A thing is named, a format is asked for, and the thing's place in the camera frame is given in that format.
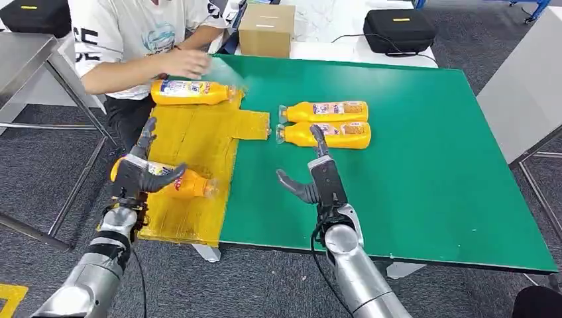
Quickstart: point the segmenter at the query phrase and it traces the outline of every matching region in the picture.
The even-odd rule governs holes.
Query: yellow floor marking
[[[6,303],[0,311],[0,318],[12,317],[26,293],[27,287],[25,286],[0,284],[0,299],[6,299]]]

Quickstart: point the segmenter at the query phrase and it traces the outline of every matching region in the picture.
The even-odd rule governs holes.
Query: plastic bottle
[[[279,122],[325,123],[332,121],[367,121],[368,105],[364,101],[334,101],[310,103],[303,101],[294,106],[279,106]]]
[[[232,98],[236,94],[236,87],[214,81],[160,79],[152,83],[150,93],[154,102],[159,105],[214,105]]]
[[[301,147],[317,146],[310,132],[310,125],[318,125],[330,148],[365,149],[370,142],[370,126],[358,121],[334,123],[296,123],[292,126],[277,126],[277,143],[291,142]]]
[[[117,160],[111,169],[110,179],[115,181],[117,168],[123,158]],[[159,162],[148,162],[148,171],[151,174],[163,175],[168,174],[174,169],[173,166],[161,164]],[[168,184],[160,191],[165,191],[170,197],[177,199],[189,199],[191,197],[213,197],[218,191],[218,183],[216,179],[205,179],[197,172],[187,169],[186,172],[175,182]]]

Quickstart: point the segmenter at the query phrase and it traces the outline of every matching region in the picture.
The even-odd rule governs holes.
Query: robotic hand
[[[311,236],[311,251],[321,271],[314,255],[314,241],[326,249],[345,303],[321,271],[322,276],[355,318],[412,318],[363,250],[359,218],[347,202],[335,161],[328,154],[323,131],[317,125],[312,125],[310,131],[318,141],[318,147],[315,147],[317,158],[308,163],[312,183],[296,182],[283,170],[277,170],[277,176],[289,192],[306,203],[316,204],[317,224]]]
[[[146,225],[147,193],[157,192],[186,171],[180,164],[163,176],[148,171],[147,156],[156,136],[156,118],[119,164],[113,182],[114,202],[104,211],[99,232],[64,284],[32,317],[106,317],[131,255],[136,233]]]

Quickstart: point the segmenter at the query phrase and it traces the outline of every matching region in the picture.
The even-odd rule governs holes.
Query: black carrying case
[[[365,17],[363,33],[373,52],[385,54],[418,53],[435,39],[435,28],[415,9],[371,10]]]
[[[71,30],[67,0],[14,0],[0,10],[0,19],[12,32],[62,38]]]

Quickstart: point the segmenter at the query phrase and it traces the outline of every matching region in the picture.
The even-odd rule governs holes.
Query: green table
[[[556,265],[460,70],[222,56],[245,79],[243,109],[364,100],[366,150],[333,149],[365,250],[375,257],[521,272]],[[221,242],[307,250],[315,207],[277,182],[310,181],[311,148],[240,141]]]

